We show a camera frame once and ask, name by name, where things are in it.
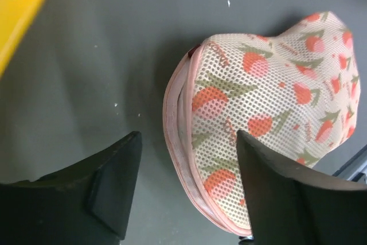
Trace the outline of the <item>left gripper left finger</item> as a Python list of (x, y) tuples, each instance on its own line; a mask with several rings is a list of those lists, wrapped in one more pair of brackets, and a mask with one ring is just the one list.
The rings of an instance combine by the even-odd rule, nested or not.
[(126, 237), (142, 135), (39, 180), (1, 185), (2, 244), (119, 244)]

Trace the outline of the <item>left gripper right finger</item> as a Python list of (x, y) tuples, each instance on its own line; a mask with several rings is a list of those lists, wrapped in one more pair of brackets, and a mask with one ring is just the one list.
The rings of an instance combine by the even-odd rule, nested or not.
[(327, 175), (245, 131), (237, 158), (252, 232), (241, 244), (365, 244), (366, 150)]

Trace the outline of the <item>floral mesh laundry bag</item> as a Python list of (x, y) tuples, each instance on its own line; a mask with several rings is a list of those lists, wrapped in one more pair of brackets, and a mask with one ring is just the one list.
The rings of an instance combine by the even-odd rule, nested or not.
[(237, 132), (311, 168), (354, 133), (360, 93), (352, 32), (330, 11), (273, 37), (207, 38), (179, 62), (163, 100), (188, 198), (222, 230), (250, 236)]

